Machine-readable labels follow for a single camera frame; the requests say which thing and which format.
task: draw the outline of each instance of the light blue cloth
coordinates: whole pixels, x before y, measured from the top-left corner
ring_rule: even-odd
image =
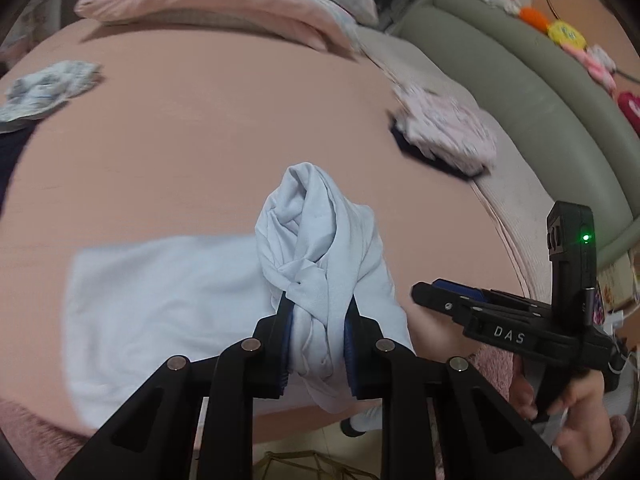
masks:
[[[69,273],[66,383],[82,421],[99,428],[165,360],[219,355],[295,303],[285,399],[256,410],[353,404],[344,317],[355,296],[384,337],[412,349],[373,211],[323,170],[291,166],[267,198],[255,236],[181,236],[87,248]]]
[[[17,79],[0,107],[0,134],[15,132],[50,116],[68,99],[93,88],[100,81],[100,65],[85,61],[61,61]]]

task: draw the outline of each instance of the pink pillow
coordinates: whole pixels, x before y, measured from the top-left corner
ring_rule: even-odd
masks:
[[[316,50],[326,50],[324,36],[358,50],[355,19],[330,0],[79,0],[75,8],[79,16],[107,23],[185,9],[241,18]]]

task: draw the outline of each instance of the pink fuzzy fabric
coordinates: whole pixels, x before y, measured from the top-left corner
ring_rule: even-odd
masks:
[[[498,393],[509,400],[509,386],[513,377],[513,354],[493,346],[482,345],[469,361],[498,390]]]
[[[53,480],[86,442],[6,400],[0,400],[0,428],[36,480]]]
[[[613,445],[608,455],[596,469],[584,476],[582,480],[596,480],[599,478],[620,451],[629,433],[631,433],[631,427],[624,416],[615,415],[611,417],[611,433],[613,433]]]

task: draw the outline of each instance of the pink toy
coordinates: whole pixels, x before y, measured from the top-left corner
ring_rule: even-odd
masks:
[[[631,92],[622,92],[618,96],[618,106],[640,136],[640,97]]]
[[[609,94],[613,94],[613,92],[616,91],[616,82],[613,80],[613,76],[601,62],[587,54],[585,51],[575,48],[568,43],[563,43],[560,46],[566,53],[571,54],[575,59],[580,61],[580,63],[582,63],[582,65],[588,70],[594,81],[597,81],[604,86],[605,90],[609,92]]]

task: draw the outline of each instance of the finger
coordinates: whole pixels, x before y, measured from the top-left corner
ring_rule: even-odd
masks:
[[[560,396],[556,400],[554,400],[551,403],[551,405],[546,409],[547,415],[555,415],[556,413],[559,413],[562,410],[564,410],[565,405],[564,405],[564,399],[563,399],[562,396]]]
[[[513,355],[513,377],[522,375],[522,357],[517,354]]]
[[[538,409],[531,404],[517,408],[516,413],[526,420],[534,420],[538,416]]]
[[[531,406],[533,404],[533,390],[516,391],[510,396],[509,401],[517,406]]]
[[[554,446],[559,449],[565,449],[573,446],[580,439],[580,432],[571,428],[562,428],[554,440]]]
[[[604,378],[602,372],[590,370],[590,372],[581,378],[572,379],[569,385],[564,389],[562,395],[551,403],[546,412],[553,415],[564,408],[575,406],[580,400],[589,397],[600,397],[604,394]]]
[[[509,386],[509,400],[517,400],[530,404],[533,402],[533,386],[529,384],[524,376],[514,377]]]

